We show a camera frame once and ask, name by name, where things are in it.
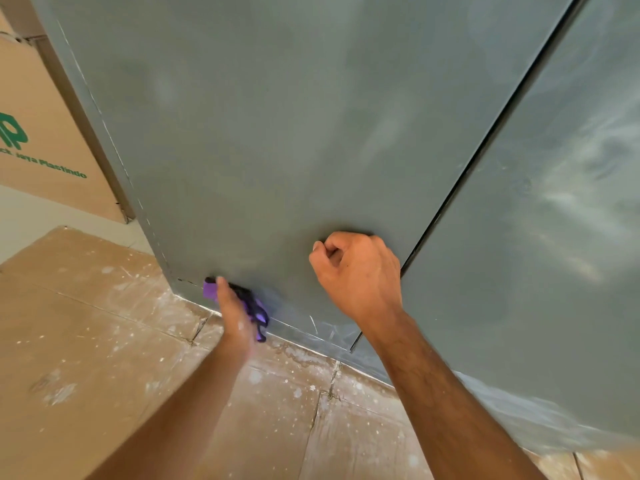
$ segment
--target forearm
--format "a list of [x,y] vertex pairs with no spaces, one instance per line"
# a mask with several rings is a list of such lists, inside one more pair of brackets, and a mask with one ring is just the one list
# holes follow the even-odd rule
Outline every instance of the forearm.
[[544,479],[460,383],[404,312],[369,320],[384,364],[436,478]]
[[180,389],[89,479],[190,477],[207,448],[244,360],[242,347],[223,338]]

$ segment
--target person's right arm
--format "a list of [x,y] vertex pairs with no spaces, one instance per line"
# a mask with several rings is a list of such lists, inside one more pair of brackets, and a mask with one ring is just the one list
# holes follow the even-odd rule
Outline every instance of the person's right arm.
[[400,263],[382,239],[334,232],[309,261],[380,356],[436,480],[544,480],[404,312]]

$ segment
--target person's left arm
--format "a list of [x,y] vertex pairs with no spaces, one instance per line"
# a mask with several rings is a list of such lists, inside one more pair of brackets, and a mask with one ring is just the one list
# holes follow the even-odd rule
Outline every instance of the person's left arm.
[[189,379],[88,480],[190,478],[202,459],[254,341],[242,302],[219,278],[220,343]]

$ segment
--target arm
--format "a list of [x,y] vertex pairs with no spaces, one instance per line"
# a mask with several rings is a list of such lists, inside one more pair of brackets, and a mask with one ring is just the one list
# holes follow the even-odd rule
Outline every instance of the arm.
[[218,301],[225,322],[220,343],[89,480],[173,480],[193,475],[255,340],[255,327],[222,278]]
[[544,480],[404,312],[400,263],[382,239],[334,232],[309,261],[380,356],[436,479]]

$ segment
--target gray metal cabinet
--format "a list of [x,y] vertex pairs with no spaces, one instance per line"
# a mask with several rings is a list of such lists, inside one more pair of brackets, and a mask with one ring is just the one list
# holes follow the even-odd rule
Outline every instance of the gray metal cabinet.
[[224,274],[332,353],[312,243],[409,256],[570,0],[33,1],[174,290]]
[[640,0],[587,1],[403,280],[539,450],[640,436],[639,39]]

